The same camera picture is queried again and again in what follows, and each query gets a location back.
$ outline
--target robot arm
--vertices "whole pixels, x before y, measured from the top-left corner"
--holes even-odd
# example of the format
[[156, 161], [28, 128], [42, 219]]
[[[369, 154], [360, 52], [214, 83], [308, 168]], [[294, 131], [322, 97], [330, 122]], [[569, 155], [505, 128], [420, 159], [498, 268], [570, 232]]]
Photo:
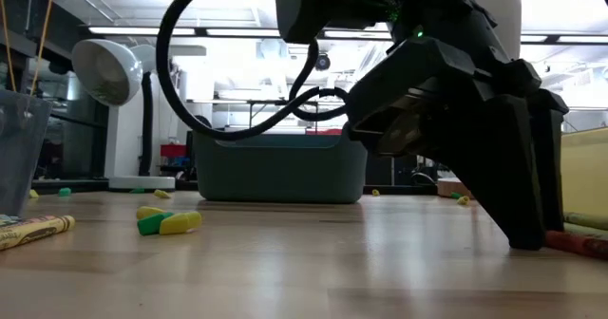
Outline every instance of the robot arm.
[[[374, 154], [417, 154], [450, 167], [512, 247], [537, 250], [545, 230], [563, 230], [561, 122], [568, 108], [540, 89], [528, 62], [508, 58], [496, 23], [475, 0], [276, 5], [281, 36], [294, 43], [310, 43], [326, 26], [389, 23], [394, 46], [346, 102], [354, 140]], [[422, 37], [415, 35], [420, 28]]]

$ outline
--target teal storage bin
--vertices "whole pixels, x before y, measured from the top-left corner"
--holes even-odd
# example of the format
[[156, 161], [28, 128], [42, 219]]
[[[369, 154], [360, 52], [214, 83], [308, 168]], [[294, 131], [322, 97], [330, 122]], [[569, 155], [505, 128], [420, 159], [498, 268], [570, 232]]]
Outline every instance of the teal storage bin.
[[363, 194], [367, 151], [346, 130], [236, 142], [193, 137], [199, 192], [207, 200], [350, 204]]

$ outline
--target clear plastic cup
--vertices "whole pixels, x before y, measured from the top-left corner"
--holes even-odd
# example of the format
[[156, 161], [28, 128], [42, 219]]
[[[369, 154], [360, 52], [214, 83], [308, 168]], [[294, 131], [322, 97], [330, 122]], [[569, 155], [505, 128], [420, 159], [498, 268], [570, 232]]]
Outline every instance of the clear plastic cup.
[[50, 110], [49, 102], [0, 89], [0, 214], [23, 211]]

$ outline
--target black cable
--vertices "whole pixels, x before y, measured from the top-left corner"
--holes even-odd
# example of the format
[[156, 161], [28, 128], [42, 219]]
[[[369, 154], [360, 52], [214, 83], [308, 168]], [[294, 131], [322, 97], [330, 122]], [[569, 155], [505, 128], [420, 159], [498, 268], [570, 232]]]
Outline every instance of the black cable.
[[[178, 115], [180, 120], [182, 120], [186, 125], [191, 127], [193, 130], [195, 130], [203, 135], [206, 135], [212, 139], [215, 139], [215, 140], [221, 140], [221, 141], [242, 140], [242, 139], [251, 138], [253, 136], [259, 135], [259, 134], [267, 131], [268, 129], [271, 129], [277, 123], [279, 123], [280, 121], [285, 119], [289, 114], [291, 114], [292, 112], [298, 111], [299, 110], [298, 107], [300, 107], [302, 104], [304, 104], [310, 98], [315, 97], [317, 95], [319, 95], [319, 96], [334, 95], [334, 96], [341, 97], [342, 99], [344, 99], [346, 101], [346, 91], [344, 91], [342, 89], [339, 89], [339, 88], [337, 88], [337, 89], [320, 89], [320, 88], [316, 87], [316, 88], [310, 89], [310, 90], [302, 93], [298, 97], [290, 99], [290, 102], [285, 107], [283, 107], [278, 112], [276, 112], [268, 120], [254, 126], [254, 127], [251, 127], [249, 129], [244, 129], [244, 130], [240, 130], [237, 132], [227, 133], [227, 132], [212, 129], [211, 127], [203, 124], [202, 122], [197, 120], [194, 116], [192, 116], [192, 114], [190, 112], [188, 112], [186, 107], [181, 102], [181, 99], [178, 96], [178, 93], [176, 92], [175, 87], [173, 86], [173, 81], [171, 80], [170, 65], [169, 65], [169, 44], [171, 42], [171, 36], [173, 33], [173, 29], [175, 28], [176, 24], [178, 23], [178, 20], [180, 19], [180, 16], [183, 13], [183, 11], [188, 7], [188, 5], [192, 1], [193, 0], [173, 0], [171, 5], [167, 9], [166, 13], [162, 17], [161, 27], [159, 28], [159, 35], [157, 36], [156, 64], [157, 64], [157, 71], [159, 74], [159, 82], [161, 84], [161, 89], [162, 89], [162, 93], [164, 93], [164, 97], [167, 99], [167, 101], [169, 102], [169, 105], [171, 105], [171, 108], [173, 109], [173, 111], [175, 111], [175, 113]], [[310, 69], [310, 71], [308, 71], [308, 73], [307, 73], [306, 69], [304, 69], [304, 70], [302, 70], [302, 72], [300, 72], [300, 75], [304, 76], [302, 78], [304, 80], [306, 80], [306, 78], [308, 78], [308, 75], [311, 73], [311, 71], [312, 70]], [[331, 117], [328, 117], [328, 115], [326, 115], [326, 114], [330, 114], [330, 113], [335, 114], [335, 113], [337, 113], [337, 112], [335, 112], [335, 110], [318, 114], [318, 116], [316, 116], [316, 114], [313, 114], [314, 119], [307, 120], [307, 121], [323, 121], [323, 120], [319, 120], [319, 119], [326, 119], [326, 118], [330, 119]], [[308, 114], [310, 114], [310, 113], [306, 113], [304, 111], [302, 111], [302, 113], [300, 113], [300, 115], [303, 115], [305, 118], [308, 118]]]
[[140, 160], [140, 177], [150, 176], [152, 163], [152, 127], [154, 118], [154, 104], [152, 103], [152, 81], [150, 72], [143, 74], [143, 121], [142, 121], [142, 159]]
[[[295, 99], [295, 96], [297, 96], [297, 92], [304, 85], [304, 82], [306, 82], [306, 79], [311, 74], [311, 72], [313, 72], [317, 59], [319, 59], [319, 44], [316, 42], [315, 39], [313, 39], [311, 44], [308, 46], [306, 63], [304, 63], [304, 67], [302, 68], [300, 73], [297, 75], [297, 78], [295, 78], [295, 81], [292, 84], [292, 88], [289, 91], [289, 100], [290, 101], [293, 101]], [[339, 87], [335, 87], [333, 89], [333, 92], [328, 91], [328, 93], [319, 94], [319, 97], [337, 96], [337, 97], [341, 98], [342, 100], [344, 100], [344, 102], [346, 102], [348, 95], [349, 94], [345, 90], [343, 90]], [[321, 122], [321, 121], [331, 120], [333, 118], [346, 114], [346, 106], [342, 105], [336, 109], [333, 109], [330, 111], [324, 111], [322, 113], [311, 113], [311, 112], [296, 108], [296, 109], [294, 109], [293, 113], [300, 120], [304, 120], [304, 121], [308, 121], [308, 122]]]
[[422, 172], [417, 172], [417, 173], [413, 173], [411, 175], [411, 179], [414, 181], [415, 185], [419, 185], [418, 181], [416, 181], [416, 177], [421, 177], [421, 178], [425, 178], [426, 180], [428, 180], [430, 183], [428, 184], [423, 184], [423, 185], [436, 185], [437, 183], [435, 182], [435, 180], [433, 180], [433, 178], [429, 177], [428, 175], [422, 173]]

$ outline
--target gray plastic bin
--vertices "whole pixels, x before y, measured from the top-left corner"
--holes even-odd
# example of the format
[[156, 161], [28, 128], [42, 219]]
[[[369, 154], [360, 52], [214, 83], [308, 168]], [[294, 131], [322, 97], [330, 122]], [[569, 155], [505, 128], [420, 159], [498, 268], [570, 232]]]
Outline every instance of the gray plastic bin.
[[0, 214], [19, 216], [47, 131], [51, 104], [0, 90]]
[[261, 135], [237, 142], [194, 133], [199, 192], [212, 201], [356, 202], [367, 151], [341, 136]]

